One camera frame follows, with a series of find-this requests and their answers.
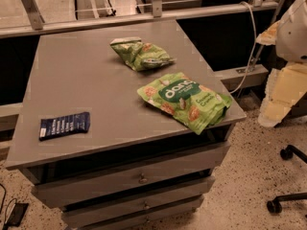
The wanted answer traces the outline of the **yellowish foam gripper finger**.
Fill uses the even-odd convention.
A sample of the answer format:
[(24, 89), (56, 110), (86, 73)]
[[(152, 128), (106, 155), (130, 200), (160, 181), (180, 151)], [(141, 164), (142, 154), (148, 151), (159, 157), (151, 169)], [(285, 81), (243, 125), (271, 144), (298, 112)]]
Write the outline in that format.
[(272, 69), (261, 103), (258, 123), (274, 127), (290, 113), (307, 93), (307, 63), (288, 62), (281, 70)]

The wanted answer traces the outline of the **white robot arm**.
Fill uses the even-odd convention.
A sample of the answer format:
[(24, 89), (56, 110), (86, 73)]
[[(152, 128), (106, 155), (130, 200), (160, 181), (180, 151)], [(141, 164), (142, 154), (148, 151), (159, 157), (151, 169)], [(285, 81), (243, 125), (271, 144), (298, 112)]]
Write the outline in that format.
[(261, 126), (274, 127), (307, 93), (307, 0), (295, 0), (256, 41), (274, 44), (276, 54), (287, 61), (281, 70), (272, 68), (258, 116)]

